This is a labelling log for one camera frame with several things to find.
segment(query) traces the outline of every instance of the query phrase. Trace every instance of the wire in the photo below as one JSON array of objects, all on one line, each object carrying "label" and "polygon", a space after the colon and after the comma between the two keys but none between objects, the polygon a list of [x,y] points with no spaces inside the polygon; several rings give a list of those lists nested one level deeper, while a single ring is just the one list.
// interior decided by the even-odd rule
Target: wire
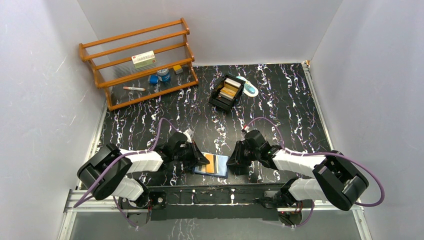
[{"label": "wire", "polygon": [[[94,196],[91,195],[89,197],[88,194],[90,194],[93,189],[97,186],[97,184],[103,179],[103,177],[106,175],[106,173],[108,173],[108,171],[122,158],[126,157],[126,156],[130,156],[130,155],[136,155],[136,154],[145,154],[148,152],[153,151],[156,148],[156,145],[158,144],[159,141],[159,135],[161,134],[161,127],[162,127],[162,121],[165,120],[169,123],[169,125],[175,130],[178,131],[178,129],[166,118],[162,117],[159,120],[159,125],[157,126],[157,134],[156,134],[156,140],[154,141],[153,145],[147,149],[147,150],[140,150],[140,151],[133,151],[133,152],[128,152],[128,153],[124,153],[122,155],[119,155],[117,158],[115,158],[115,160],[112,161],[112,163],[109,164],[109,166],[106,167],[106,169],[100,174],[100,176],[98,176],[98,178],[94,181],[94,183],[88,188],[88,190],[82,195],[82,197],[75,203],[75,205],[73,205],[74,208],[77,208],[79,205],[83,204],[84,202],[86,202],[87,200],[93,198]],[[115,198],[115,196],[113,196],[113,200],[116,204],[116,208],[121,212],[121,214],[124,216],[124,218],[128,221],[128,223],[130,225],[132,225],[133,227],[135,227],[136,229],[138,229],[138,226],[131,221],[127,215],[124,213],[124,211],[119,207],[119,204]]]},{"label": "wire", "polygon": [[258,120],[258,119],[263,119],[263,120],[267,120],[270,124],[272,124],[274,126],[274,128],[277,130],[279,137],[281,138],[281,147],[284,149],[284,139],[283,139],[283,135],[281,134],[280,130],[278,129],[277,125],[275,123],[273,123],[273,121],[269,120],[266,117],[263,116],[258,116],[252,119],[252,121],[250,121],[246,126],[244,126],[243,129],[245,129],[246,127],[249,127],[249,125],[251,125],[254,121]]},{"label": "wire", "polygon": [[296,225],[296,228],[302,227],[303,225],[305,225],[309,221],[309,219],[311,219],[312,213],[314,212],[314,208],[315,208],[315,203],[314,203],[314,201],[312,201],[312,206],[310,207],[309,215],[307,216],[307,218],[305,219],[305,221],[303,221],[299,225]]},{"label": "wire", "polygon": [[138,229],[139,228],[139,226],[137,226],[137,224],[135,224],[133,221],[131,221],[128,217],[127,217],[127,215],[125,214],[125,212],[119,207],[119,204],[118,204],[118,201],[117,201],[117,199],[116,199],[116,197],[115,196],[113,196],[113,201],[115,202],[115,204],[116,204],[116,208],[120,211],[120,213],[123,215],[123,217],[126,219],[126,221],[131,225],[131,226],[133,226],[134,228],[136,228],[136,229]]},{"label": "wire", "polygon": [[300,201],[299,202],[299,211],[297,211],[297,213],[300,213],[300,212],[302,212],[302,209],[304,209],[304,201]]},{"label": "wire", "polygon": [[148,149],[148,150],[140,150],[140,151],[133,151],[133,152],[128,152],[128,153],[124,153],[124,154],[122,154],[122,155],[119,155],[117,158],[115,158],[115,160],[113,160],[112,161],[112,163],[111,164],[109,164],[109,166],[107,166],[106,167],[106,169],[100,174],[100,176],[98,176],[98,178],[94,181],[94,183],[88,188],[88,190],[84,193],[84,195],[82,195],[82,197],[75,203],[75,205],[73,205],[73,207],[74,208],[76,208],[76,207],[78,207],[79,205],[81,205],[82,203],[84,203],[85,201],[87,201],[88,199],[90,199],[90,198],[86,198],[87,197],[87,195],[88,194],[90,194],[92,191],[93,191],[93,189],[97,186],[97,184],[103,179],[103,177],[108,173],[108,171],[119,161],[119,160],[121,160],[122,158],[124,158],[124,157],[126,157],[126,156],[130,156],[130,155],[136,155],[136,154],[145,154],[145,153],[148,153],[148,152],[151,152],[151,151],[153,151],[153,149],[155,149],[156,148],[156,145],[158,144],[158,141],[159,141],[159,135],[160,135],[160,133],[161,133],[161,126],[162,126],[162,121],[163,120],[165,120],[165,121],[167,121],[169,124],[170,124],[170,126],[174,129],[174,130],[176,130],[176,131],[178,131],[178,129],[174,126],[174,125],[172,125],[172,123],[168,120],[168,119],[166,119],[166,118],[164,118],[164,117],[162,117],[160,120],[159,120],[159,125],[157,126],[157,134],[156,134],[156,140],[154,141],[154,143],[153,143],[153,145]]},{"label": "wire", "polygon": [[[252,121],[250,121],[243,129],[245,129],[246,127],[248,127],[249,125],[251,125],[254,121],[256,121],[256,120],[259,120],[259,119],[264,119],[264,120],[266,120],[266,121],[268,121],[269,123],[271,123],[272,124],[272,126],[277,130],[277,132],[278,132],[278,134],[279,134],[279,137],[281,138],[281,148],[284,150],[284,151],[286,151],[287,153],[289,153],[290,155],[294,155],[294,156],[300,156],[300,157],[309,157],[309,156],[321,156],[321,155],[325,155],[325,156],[334,156],[334,157],[338,157],[338,158],[342,158],[342,159],[345,159],[345,160],[347,160],[347,161],[349,161],[349,162],[351,162],[351,163],[353,163],[353,164],[355,164],[355,165],[357,165],[358,167],[360,167],[360,168],[362,168],[363,170],[365,170],[374,180],[375,180],[375,182],[377,183],[377,185],[378,185],[378,187],[380,188],[380,199],[378,200],[378,201],[376,201],[376,202],[374,202],[374,203],[361,203],[361,202],[355,202],[355,204],[356,205],[359,205],[359,206],[362,206],[362,207],[375,207],[375,206],[378,206],[378,205],[380,205],[383,201],[384,201],[384,199],[385,199],[385,196],[386,196],[386,193],[385,193],[385,190],[384,190],[384,187],[383,187],[383,184],[380,182],[380,180],[378,179],[378,177],[374,174],[374,173],[372,173],[369,169],[367,169],[364,165],[362,165],[361,163],[359,163],[359,162],[357,162],[357,161],[355,161],[355,160],[353,160],[353,159],[351,159],[350,157],[347,157],[347,156],[344,156],[344,155],[341,155],[341,154],[337,154],[337,153],[334,153],[334,152],[312,152],[312,153],[302,153],[302,152],[296,152],[296,151],[292,151],[292,150],[290,150],[290,149],[288,149],[288,148],[285,148],[284,147],[284,140],[283,140],[283,135],[281,134],[281,132],[280,132],[280,130],[278,129],[278,127],[277,127],[277,125],[275,125],[275,123],[273,123],[271,120],[269,120],[268,118],[266,118],[266,117],[262,117],[262,116],[259,116],[259,117],[256,117],[256,118],[254,118],[254,119],[252,119]],[[303,223],[301,223],[301,224],[299,224],[297,227],[300,227],[300,226],[303,226],[304,224],[306,224],[306,222],[307,221],[309,221],[309,219],[311,218],[311,215],[312,215],[312,212],[313,212],[313,210],[314,210],[314,206],[315,206],[315,204],[314,204],[314,202],[312,202],[312,207],[311,207],[311,209],[310,209],[310,214],[309,214],[309,216],[307,217],[307,219],[303,222]]]}]

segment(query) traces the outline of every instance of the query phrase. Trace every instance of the tabletop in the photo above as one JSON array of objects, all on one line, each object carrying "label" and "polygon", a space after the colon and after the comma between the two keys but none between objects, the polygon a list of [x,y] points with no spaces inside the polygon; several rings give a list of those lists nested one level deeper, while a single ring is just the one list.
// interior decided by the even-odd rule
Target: tabletop
[{"label": "tabletop", "polygon": [[[244,125],[256,117],[266,117],[277,125],[287,148],[309,153],[330,150],[300,63],[195,66],[194,71],[199,79],[197,86],[108,111],[98,147],[113,143],[122,149],[147,149],[155,140],[159,120],[166,118],[181,131],[192,129],[192,139],[202,152],[230,156],[236,141],[243,139]],[[216,109],[208,99],[224,74],[245,77],[259,94],[242,94],[228,113]],[[185,82],[190,78],[189,74],[181,74],[171,81]],[[281,138],[269,122],[258,120],[253,129],[258,129],[271,145],[280,144]],[[160,142],[166,141],[171,133],[169,124],[164,122]],[[254,161],[248,168],[230,169],[228,178],[193,174],[181,162],[172,162],[158,172],[138,172],[130,177],[139,178],[147,186],[192,186],[285,183],[295,176],[294,172],[273,170]]]}]

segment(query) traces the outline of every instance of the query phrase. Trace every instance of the blue and white container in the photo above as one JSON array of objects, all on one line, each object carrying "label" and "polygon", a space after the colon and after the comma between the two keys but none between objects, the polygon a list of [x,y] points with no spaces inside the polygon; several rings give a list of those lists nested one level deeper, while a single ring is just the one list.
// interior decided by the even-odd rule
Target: blue and white container
[{"label": "blue and white container", "polygon": [[164,68],[157,71],[157,77],[161,82],[169,82],[171,80],[170,70],[168,68]]}]

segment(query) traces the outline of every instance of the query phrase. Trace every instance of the wooden rack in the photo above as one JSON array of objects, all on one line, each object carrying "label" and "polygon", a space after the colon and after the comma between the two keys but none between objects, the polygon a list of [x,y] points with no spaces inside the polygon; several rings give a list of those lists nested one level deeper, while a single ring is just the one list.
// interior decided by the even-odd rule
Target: wooden rack
[{"label": "wooden rack", "polygon": [[[131,44],[126,44],[126,45],[120,45],[120,41],[122,39],[128,38],[128,37],[132,37],[132,36],[136,36],[136,35],[142,35],[142,34],[146,34],[152,31],[156,31],[156,30],[161,30],[161,29],[165,29],[165,28],[169,28],[171,26],[182,26],[181,30],[179,31],[175,31],[169,34],[164,34],[164,35],[160,35],[151,39],[147,39],[147,40],[142,40],[142,41],[138,41],[135,43],[131,43]],[[192,50],[190,49],[189,43],[187,41],[187,35],[190,34],[190,29],[189,26],[187,25],[186,21],[184,20],[184,18],[181,18],[180,20],[177,21],[172,21],[172,22],[168,22],[168,23],[164,23],[161,25],[157,25],[157,26],[152,26],[152,27],[148,27],[148,28],[144,28],[144,29],[140,29],[140,30],[136,30],[136,31],[132,31],[132,32],[128,32],[125,34],[121,34],[121,35],[117,35],[117,36],[112,36],[112,37],[108,37],[102,40],[98,40],[98,41],[93,41],[93,42],[89,42],[89,43],[85,43],[79,44],[79,56],[81,58],[81,60],[83,62],[88,63],[88,65],[90,66],[90,68],[92,69],[93,75],[94,75],[94,82],[95,85],[98,88],[101,88],[104,90],[104,93],[106,95],[107,98],[107,106],[109,108],[109,110],[115,110],[115,109],[119,109],[122,107],[126,107],[128,105],[131,104],[135,104],[135,103],[139,103],[151,98],[155,98],[164,94],[168,94],[174,91],[178,91],[180,89],[183,88],[188,88],[190,86],[194,86],[199,84],[199,80],[194,72],[193,69],[193,65],[192,62],[194,62],[195,57],[193,55]],[[124,64],[126,63],[127,66],[130,66],[131,68],[134,68],[134,66],[132,65],[132,56],[137,55],[137,54],[141,54],[142,52],[130,52],[128,53],[126,50],[130,50],[133,48],[137,48],[140,46],[145,46],[145,45],[149,45],[152,43],[157,43],[159,41],[164,41],[170,38],[175,38],[175,37],[180,37],[182,36],[182,42],[177,43],[177,44],[171,44],[165,47],[161,47],[158,49],[150,49],[153,50],[154,54],[159,54],[159,53],[164,53],[167,51],[171,51],[177,48],[184,48],[184,54],[181,54],[180,56],[180,60],[176,60],[170,63],[164,63],[164,64],[159,64],[159,65],[153,65],[152,67],[147,67],[146,69],[144,69],[143,71],[139,71],[139,72],[134,72],[128,75],[120,75],[117,78],[114,78],[112,80],[105,80],[104,76],[101,73],[102,69],[106,69],[109,67],[114,67],[120,64]],[[103,44],[107,44],[109,43],[110,45],[114,46],[114,48],[112,49],[108,49],[108,50],[104,50],[104,51],[100,51],[100,52],[96,52],[96,53],[92,53],[89,54],[88,53],[88,49],[94,46],[101,46]],[[109,56],[112,54],[116,54],[116,53],[121,53],[123,55],[126,55],[126,57],[122,58],[122,59],[118,59],[118,60],[113,60],[113,61],[108,61],[106,63],[103,64],[95,64],[95,59],[96,58],[100,58],[100,57],[104,57],[104,56]],[[172,70],[172,67],[175,65],[180,65],[180,66],[188,66],[188,71],[189,74],[191,73],[193,80],[187,83],[183,83],[181,85],[177,85],[177,86],[171,86],[171,87],[166,87],[165,89],[160,90],[159,92],[152,92],[152,93],[145,93],[143,96],[138,97],[136,99],[130,99],[128,101],[125,102],[118,102],[118,103],[113,103],[112,101],[112,94],[111,94],[111,87],[116,86],[116,85],[121,85],[124,83],[127,83],[129,81],[133,81],[133,80],[137,80],[137,79],[141,79],[143,77],[145,77],[145,79],[143,79],[143,81],[147,81],[146,76],[149,75],[153,75],[155,74],[158,70],[161,69],[165,69],[168,68],[170,71]]]}]

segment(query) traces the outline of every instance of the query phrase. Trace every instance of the open black box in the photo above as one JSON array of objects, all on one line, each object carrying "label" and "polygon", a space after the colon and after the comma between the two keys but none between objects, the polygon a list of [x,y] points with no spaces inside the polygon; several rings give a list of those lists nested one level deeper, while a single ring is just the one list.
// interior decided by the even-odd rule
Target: open black box
[{"label": "open black box", "polygon": [[[221,89],[224,87],[224,81],[227,78],[241,84],[232,100],[219,95]],[[220,108],[226,112],[229,112],[231,108],[234,106],[234,103],[238,100],[240,95],[243,93],[244,85],[245,85],[245,81],[238,79],[235,76],[224,74],[223,76],[221,76],[220,80],[218,80],[218,84],[215,85],[215,88],[212,90],[212,93],[210,94],[210,98],[209,98],[209,103],[216,106],[217,108]]]}]

